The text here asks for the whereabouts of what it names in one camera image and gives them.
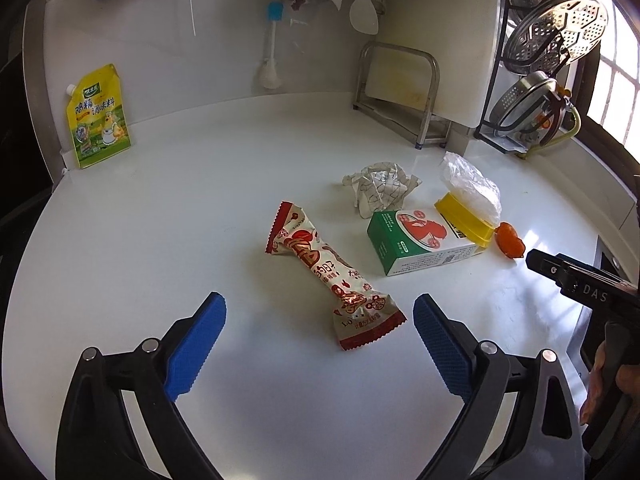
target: yellow seasoning pouch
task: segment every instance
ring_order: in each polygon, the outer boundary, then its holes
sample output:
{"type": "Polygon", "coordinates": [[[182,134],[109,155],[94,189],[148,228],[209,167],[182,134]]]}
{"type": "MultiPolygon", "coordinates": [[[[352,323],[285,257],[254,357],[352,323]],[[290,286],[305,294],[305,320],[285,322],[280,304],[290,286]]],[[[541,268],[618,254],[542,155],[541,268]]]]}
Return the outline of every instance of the yellow seasoning pouch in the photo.
{"type": "Polygon", "coordinates": [[[80,168],[131,145],[122,110],[120,78],[112,64],[80,80],[66,107],[66,117],[80,168]]]}

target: white countertop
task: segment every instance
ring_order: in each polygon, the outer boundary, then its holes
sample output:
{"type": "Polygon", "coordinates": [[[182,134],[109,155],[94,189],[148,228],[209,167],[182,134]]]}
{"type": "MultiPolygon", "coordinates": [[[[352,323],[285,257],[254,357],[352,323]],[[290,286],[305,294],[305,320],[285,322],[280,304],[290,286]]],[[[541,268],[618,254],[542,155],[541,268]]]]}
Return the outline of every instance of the white countertop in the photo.
{"type": "MultiPolygon", "coordinates": [[[[384,276],[340,181],[390,160],[423,180],[405,205],[433,203],[446,192],[437,170],[444,151],[415,150],[349,99],[286,94],[176,112],[134,125],[130,150],[62,179],[20,264],[2,348],[9,425],[49,479],[81,351],[130,351],[191,316],[212,290],[226,298],[226,326],[177,406],[225,480],[416,478],[462,406],[413,326],[425,292],[478,340],[522,355],[560,352],[581,402],[564,354],[580,306],[523,260],[491,246],[463,262],[384,276]],[[331,292],[295,257],[264,253],[282,200],[302,206],[408,322],[343,351],[331,292]]],[[[503,219],[527,249],[593,261],[596,230],[529,163],[481,143],[469,159],[500,187],[503,219]]],[[[139,412],[132,423],[149,465],[163,472],[139,412]]]]}

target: white spatula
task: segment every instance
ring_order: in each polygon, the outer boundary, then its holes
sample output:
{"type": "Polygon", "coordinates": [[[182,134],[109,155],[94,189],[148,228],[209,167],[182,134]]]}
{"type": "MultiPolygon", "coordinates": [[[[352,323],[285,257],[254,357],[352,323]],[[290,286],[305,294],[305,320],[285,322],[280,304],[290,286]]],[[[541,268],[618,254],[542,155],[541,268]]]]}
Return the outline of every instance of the white spatula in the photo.
{"type": "Polygon", "coordinates": [[[351,25],[364,34],[378,33],[378,14],[371,0],[355,0],[349,11],[351,25]]]}

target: metal screw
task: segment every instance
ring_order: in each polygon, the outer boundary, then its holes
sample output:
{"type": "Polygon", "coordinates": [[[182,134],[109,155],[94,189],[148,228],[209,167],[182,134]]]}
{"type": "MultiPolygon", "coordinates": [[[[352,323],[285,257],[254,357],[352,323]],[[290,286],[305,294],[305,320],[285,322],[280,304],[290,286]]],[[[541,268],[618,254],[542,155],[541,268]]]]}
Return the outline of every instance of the metal screw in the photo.
{"type": "Polygon", "coordinates": [[[498,347],[491,341],[482,341],[480,343],[480,349],[485,354],[489,354],[489,355],[493,355],[498,351],[498,347]]]}
{"type": "Polygon", "coordinates": [[[554,362],[558,358],[556,353],[553,350],[549,349],[542,351],[542,357],[545,359],[545,361],[549,361],[550,363],[554,362]]]}
{"type": "Polygon", "coordinates": [[[158,346],[159,346],[158,339],[154,339],[152,337],[149,339],[145,339],[142,342],[142,349],[148,354],[158,350],[158,346]]]}
{"type": "Polygon", "coordinates": [[[84,359],[85,361],[90,361],[97,354],[98,354],[98,351],[94,347],[89,346],[89,348],[85,348],[84,351],[82,352],[82,359],[84,359]]]}

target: green and white box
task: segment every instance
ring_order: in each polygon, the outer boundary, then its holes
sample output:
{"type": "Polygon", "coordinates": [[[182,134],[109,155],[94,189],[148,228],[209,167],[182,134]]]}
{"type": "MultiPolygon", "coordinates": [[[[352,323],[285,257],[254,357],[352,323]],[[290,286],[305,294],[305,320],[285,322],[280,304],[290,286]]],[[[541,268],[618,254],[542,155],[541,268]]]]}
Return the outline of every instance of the green and white box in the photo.
{"type": "Polygon", "coordinates": [[[367,234],[387,276],[457,262],[484,251],[433,206],[373,213],[367,234]]]}

